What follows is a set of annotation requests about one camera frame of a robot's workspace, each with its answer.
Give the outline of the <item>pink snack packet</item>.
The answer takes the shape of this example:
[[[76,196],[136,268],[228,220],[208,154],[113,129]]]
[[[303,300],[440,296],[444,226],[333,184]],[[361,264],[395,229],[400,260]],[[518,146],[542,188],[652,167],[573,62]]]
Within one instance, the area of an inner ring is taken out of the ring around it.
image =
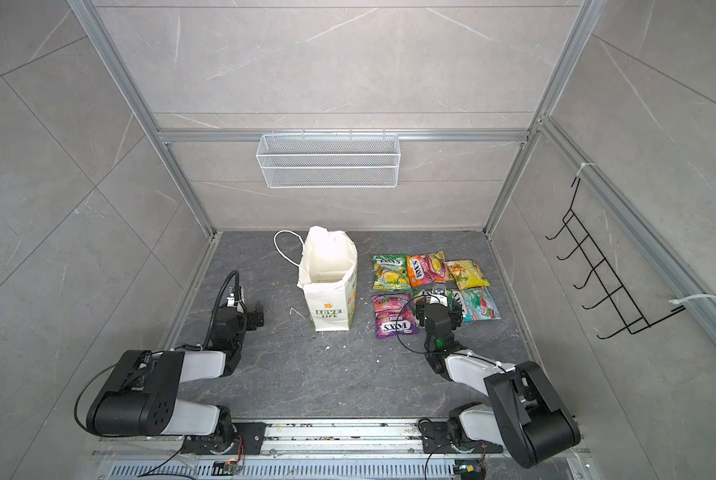
[[[419,332],[410,293],[374,295],[372,302],[377,339],[386,339],[397,335],[415,335]]]

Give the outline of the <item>yellow snack packet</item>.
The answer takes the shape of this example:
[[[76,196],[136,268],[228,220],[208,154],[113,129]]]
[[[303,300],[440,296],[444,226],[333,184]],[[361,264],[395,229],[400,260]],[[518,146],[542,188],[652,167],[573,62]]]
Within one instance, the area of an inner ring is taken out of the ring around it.
[[[446,265],[460,290],[490,286],[480,266],[472,260],[453,260],[448,261]]]

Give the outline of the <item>orange snack packet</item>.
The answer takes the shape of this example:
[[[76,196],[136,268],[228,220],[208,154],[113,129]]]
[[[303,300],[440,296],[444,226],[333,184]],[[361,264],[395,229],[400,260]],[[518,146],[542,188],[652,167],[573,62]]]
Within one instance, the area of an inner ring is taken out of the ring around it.
[[[451,280],[444,251],[408,256],[407,271],[413,288]]]

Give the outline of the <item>small green snack packet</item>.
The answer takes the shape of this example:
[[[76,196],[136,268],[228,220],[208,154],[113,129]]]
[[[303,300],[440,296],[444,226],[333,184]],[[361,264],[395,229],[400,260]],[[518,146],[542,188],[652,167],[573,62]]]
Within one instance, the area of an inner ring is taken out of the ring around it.
[[[375,291],[406,291],[411,289],[407,270],[408,256],[379,254],[372,256]]]

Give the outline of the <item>floral paper bag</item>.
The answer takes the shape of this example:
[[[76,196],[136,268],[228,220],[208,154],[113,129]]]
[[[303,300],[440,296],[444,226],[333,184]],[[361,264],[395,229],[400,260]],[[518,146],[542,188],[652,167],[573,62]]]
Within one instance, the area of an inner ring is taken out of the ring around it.
[[[281,250],[281,234],[293,235],[299,241],[300,260],[293,260]],[[355,316],[358,252],[347,233],[313,226],[303,239],[294,231],[280,230],[273,242],[278,253],[297,267],[297,286],[304,293],[315,330],[349,331]]]

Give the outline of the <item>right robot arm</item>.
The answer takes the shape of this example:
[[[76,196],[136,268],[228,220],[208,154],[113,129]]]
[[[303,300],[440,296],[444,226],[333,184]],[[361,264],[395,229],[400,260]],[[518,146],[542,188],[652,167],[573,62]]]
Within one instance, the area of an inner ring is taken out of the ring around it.
[[[420,354],[433,372],[487,398],[450,412],[446,447],[499,446],[530,468],[581,442],[578,423],[537,363],[503,363],[465,347],[454,335],[462,310],[443,300],[418,300],[414,314],[425,331]]]

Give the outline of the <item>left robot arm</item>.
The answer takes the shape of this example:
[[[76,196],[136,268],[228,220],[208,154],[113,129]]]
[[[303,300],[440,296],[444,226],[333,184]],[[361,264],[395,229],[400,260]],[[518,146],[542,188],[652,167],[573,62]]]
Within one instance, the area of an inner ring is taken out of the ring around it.
[[[246,333],[264,325],[264,308],[222,305],[213,312],[208,347],[155,352],[128,350],[106,370],[82,429],[98,437],[186,436],[232,439],[227,407],[180,400],[184,383],[230,376],[242,357]]]

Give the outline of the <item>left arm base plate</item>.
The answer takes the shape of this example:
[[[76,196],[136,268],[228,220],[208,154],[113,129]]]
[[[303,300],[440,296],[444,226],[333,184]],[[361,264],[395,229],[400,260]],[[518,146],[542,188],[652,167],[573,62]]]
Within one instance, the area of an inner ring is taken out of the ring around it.
[[[240,422],[219,425],[208,436],[187,436],[181,452],[195,455],[258,455],[261,453],[267,424]]]

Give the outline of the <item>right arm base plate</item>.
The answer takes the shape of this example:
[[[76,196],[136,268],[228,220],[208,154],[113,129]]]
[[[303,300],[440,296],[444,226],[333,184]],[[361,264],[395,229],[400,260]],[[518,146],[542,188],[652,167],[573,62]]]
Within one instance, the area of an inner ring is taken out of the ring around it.
[[[468,440],[461,433],[450,432],[447,421],[422,418],[416,423],[426,454],[501,454],[504,448],[485,441]]]

